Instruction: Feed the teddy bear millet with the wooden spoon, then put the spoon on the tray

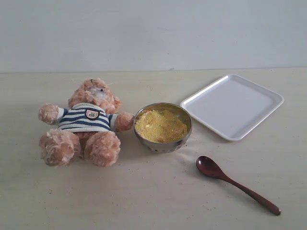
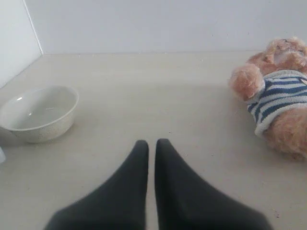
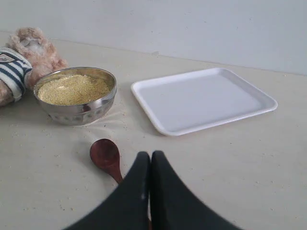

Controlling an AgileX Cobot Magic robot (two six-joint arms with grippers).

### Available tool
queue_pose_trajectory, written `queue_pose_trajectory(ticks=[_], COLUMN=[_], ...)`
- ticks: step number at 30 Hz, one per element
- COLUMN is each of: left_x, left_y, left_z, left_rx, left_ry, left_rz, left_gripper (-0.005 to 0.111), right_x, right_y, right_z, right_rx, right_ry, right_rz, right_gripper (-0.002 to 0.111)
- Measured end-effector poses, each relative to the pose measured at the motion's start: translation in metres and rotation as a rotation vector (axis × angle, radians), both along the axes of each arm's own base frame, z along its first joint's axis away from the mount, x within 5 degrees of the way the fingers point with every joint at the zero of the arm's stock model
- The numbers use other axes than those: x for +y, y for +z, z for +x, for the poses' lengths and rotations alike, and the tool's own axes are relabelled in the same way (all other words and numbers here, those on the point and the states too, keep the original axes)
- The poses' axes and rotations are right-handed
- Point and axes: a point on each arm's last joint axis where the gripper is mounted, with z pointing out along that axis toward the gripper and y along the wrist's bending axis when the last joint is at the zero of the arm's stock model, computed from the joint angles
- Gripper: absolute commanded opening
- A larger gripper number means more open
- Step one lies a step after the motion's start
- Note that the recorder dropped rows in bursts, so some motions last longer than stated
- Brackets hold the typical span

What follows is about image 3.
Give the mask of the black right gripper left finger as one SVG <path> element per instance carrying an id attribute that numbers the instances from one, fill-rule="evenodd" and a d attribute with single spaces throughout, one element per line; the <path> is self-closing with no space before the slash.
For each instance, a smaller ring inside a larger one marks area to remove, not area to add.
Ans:
<path id="1" fill-rule="evenodd" d="M 68 230 L 147 230 L 150 157 L 141 151 L 117 188 Z"/>

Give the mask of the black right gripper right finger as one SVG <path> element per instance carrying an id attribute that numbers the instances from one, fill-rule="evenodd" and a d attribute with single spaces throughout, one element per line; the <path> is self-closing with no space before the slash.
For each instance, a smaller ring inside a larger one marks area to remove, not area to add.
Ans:
<path id="1" fill-rule="evenodd" d="M 200 201 L 160 150 L 152 154 L 150 209 L 154 230 L 240 229 Z"/>

